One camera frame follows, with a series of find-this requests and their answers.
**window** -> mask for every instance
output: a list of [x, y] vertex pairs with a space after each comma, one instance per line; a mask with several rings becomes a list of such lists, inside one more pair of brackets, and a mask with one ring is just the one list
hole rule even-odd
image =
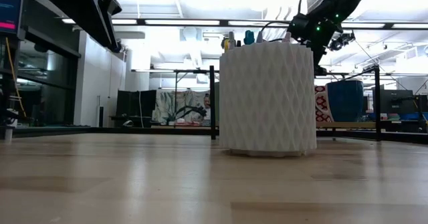
[[[22, 104], [33, 122], [19, 123], [21, 127], [62, 126], [73, 124], [74, 91], [39, 84], [21, 78], [17, 79]], [[14, 109], [22, 114], [19, 103]]]
[[18, 64], [18, 74], [55, 84], [67, 86], [76, 84], [76, 63], [30, 41], [21, 42]]
[[[4, 39], [0, 41], [0, 88], [15, 95]], [[23, 108], [32, 121], [18, 121], [18, 128], [73, 124], [77, 60], [71, 60], [30, 41], [20, 43], [17, 87]], [[18, 101], [9, 98], [6, 106], [23, 115]]]

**ceiling light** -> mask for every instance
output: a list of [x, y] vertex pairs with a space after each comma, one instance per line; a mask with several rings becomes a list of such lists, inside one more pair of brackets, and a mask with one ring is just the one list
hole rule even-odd
[[113, 19], [113, 24], [136, 24], [135, 19]]
[[61, 19], [61, 20], [67, 24], [76, 24], [76, 22], [73, 19]]
[[422, 23], [400, 23], [394, 24], [393, 28], [403, 28], [403, 29], [428, 29], [428, 24]]
[[[229, 21], [230, 26], [252, 26], [255, 27], [263, 27], [265, 26], [269, 21]], [[272, 23], [269, 24], [267, 27], [288, 27], [288, 23]]]
[[[161, 90], [175, 90], [174, 87], [160, 87]], [[209, 88], [180, 87], [178, 90], [209, 90]]]
[[223, 33], [202, 33], [202, 37], [216, 37], [223, 38], [225, 35]]
[[146, 72], [146, 73], [173, 73], [174, 70], [134, 70], [135, 72]]
[[147, 19], [147, 25], [220, 25], [218, 20], [160, 20]]
[[342, 23], [342, 27], [351, 29], [380, 29], [384, 26], [384, 23]]

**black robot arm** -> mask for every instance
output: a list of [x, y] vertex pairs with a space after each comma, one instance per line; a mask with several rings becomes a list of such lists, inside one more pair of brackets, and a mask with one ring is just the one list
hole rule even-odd
[[343, 32], [341, 23], [358, 7], [361, 0], [323, 0], [317, 8], [304, 15], [294, 16], [288, 31], [301, 44], [314, 52], [314, 70], [316, 75], [325, 75], [326, 70], [319, 66], [326, 54], [326, 48], [334, 32]]

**white geometric vase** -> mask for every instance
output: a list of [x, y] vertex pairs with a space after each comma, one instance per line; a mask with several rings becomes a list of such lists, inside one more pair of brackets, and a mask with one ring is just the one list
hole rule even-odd
[[274, 156], [316, 148], [309, 48], [278, 42], [237, 47], [221, 56], [220, 79], [222, 147]]

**metal rod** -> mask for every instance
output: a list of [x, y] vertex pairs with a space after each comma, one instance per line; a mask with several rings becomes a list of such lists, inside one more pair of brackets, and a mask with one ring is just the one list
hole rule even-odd
[[374, 113], [376, 114], [376, 141], [382, 140], [381, 126], [381, 71], [379, 66], [374, 67]]
[[215, 73], [214, 66], [209, 66], [209, 109], [211, 111], [211, 140], [215, 140]]
[[370, 73], [370, 72], [372, 72], [372, 71], [373, 71], [373, 68], [370, 68], [370, 69], [365, 70], [365, 71], [363, 71], [363, 72], [361, 72], [361, 73], [359, 73], [359, 74], [356, 74], [356, 75], [353, 75], [353, 76], [350, 76], [350, 77], [344, 78], [344, 79], [342, 79], [342, 80], [340, 80], [340, 81], [349, 80], [349, 79], [355, 78], [355, 77], [357, 77], [357, 76], [361, 76], [361, 75], [363, 75], [363, 74]]
[[184, 77], [186, 77], [186, 75], [188, 74], [188, 72], [187, 73], [185, 73], [185, 75], [183, 75], [183, 77], [181, 77], [180, 79], [179, 79], [179, 81], [177, 81], [177, 84], [184, 78]]
[[174, 97], [174, 128], [175, 128], [175, 114], [177, 113], [177, 79], [179, 78], [179, 73], [175, 72], [175, 97]]

